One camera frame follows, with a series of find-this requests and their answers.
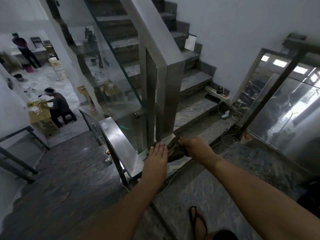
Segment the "black phone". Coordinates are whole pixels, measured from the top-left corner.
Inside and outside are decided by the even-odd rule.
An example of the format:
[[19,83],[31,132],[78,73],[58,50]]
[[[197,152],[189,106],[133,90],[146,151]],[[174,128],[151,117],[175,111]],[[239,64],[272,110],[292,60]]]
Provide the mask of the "black phone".
[[210,101],[213,101],[213,102],[215,102],[215,103],[220,103],[220,101],[221,101],[221,99],[219,99],[219,98],[217,98],[217,97],[215,97],[215,96],[212,96],[211,94],[207,94],[206,96],[205,96],[205,98],[206,99],[209,99]]

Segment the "stool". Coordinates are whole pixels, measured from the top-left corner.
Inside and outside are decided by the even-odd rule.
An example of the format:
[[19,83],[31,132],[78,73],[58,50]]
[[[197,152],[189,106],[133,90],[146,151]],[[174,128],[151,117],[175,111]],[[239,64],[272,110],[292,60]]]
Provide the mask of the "stool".
[[[68,116],[68,115],[71,116],[71,119],[67,120],[66,116]],[[71,110],[69,110],[68,112],[61,113],[61,117],[62,117],[63,122],[64,122],[65,125],[67,125],[68,122],[70,122],[72,120],[77,121],[77,117],[75,116],[75,114]]]

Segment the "chair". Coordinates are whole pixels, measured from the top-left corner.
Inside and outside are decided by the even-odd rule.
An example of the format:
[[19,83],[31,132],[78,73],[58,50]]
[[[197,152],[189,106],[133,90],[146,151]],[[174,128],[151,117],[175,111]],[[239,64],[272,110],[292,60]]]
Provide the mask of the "chair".
[[[66,116],[68,116],[68,115],[71,116],[71,119],[67,120]],[[63,122],[64,122],[65,125],[67,125],[68,122],[70,122],[72,120],[77,121],[77,117],[75,116],[75,114],[71,110],[69,110],[68,112],[61,113],[61,117],[62,117]]]

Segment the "right hand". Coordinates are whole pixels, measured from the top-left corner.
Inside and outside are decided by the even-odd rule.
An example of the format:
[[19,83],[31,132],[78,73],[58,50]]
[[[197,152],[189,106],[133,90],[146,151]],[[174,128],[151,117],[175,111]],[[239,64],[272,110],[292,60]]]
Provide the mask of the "right hand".
[[214,153],[209,144],[200,137],[195,137],[193,139],[180,137],[178,143],[185,146],[189,156],[200,164],[220,158],[216,153]]

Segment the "flip-flop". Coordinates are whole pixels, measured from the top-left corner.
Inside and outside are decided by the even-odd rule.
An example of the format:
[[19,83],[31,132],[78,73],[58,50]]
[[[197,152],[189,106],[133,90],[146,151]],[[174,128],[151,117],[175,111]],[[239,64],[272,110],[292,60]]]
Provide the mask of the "flip-flop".
[[[194,214],[194,216],[192,216],[192,211],[191,211],[192,208],[195,209],[195,214]],[[200,214],[197,212],[197,207],[196,207],[196,206],[191,206],[191,207],[189,208],[189,218],[190,218],[190,222],[191,222],[191,226],[192,226],[194,238],[196,237],[196,221],[197,221],[197,218],[199,218],[199,219],[202,221],[202,223],[204,224],[204,226],[205,226],[205,234],[206,234],[206,235],[208,234],[208,228],[207,228],[206,221],[205,221],[205,219],[203,218],[203,216],[200,215]]]

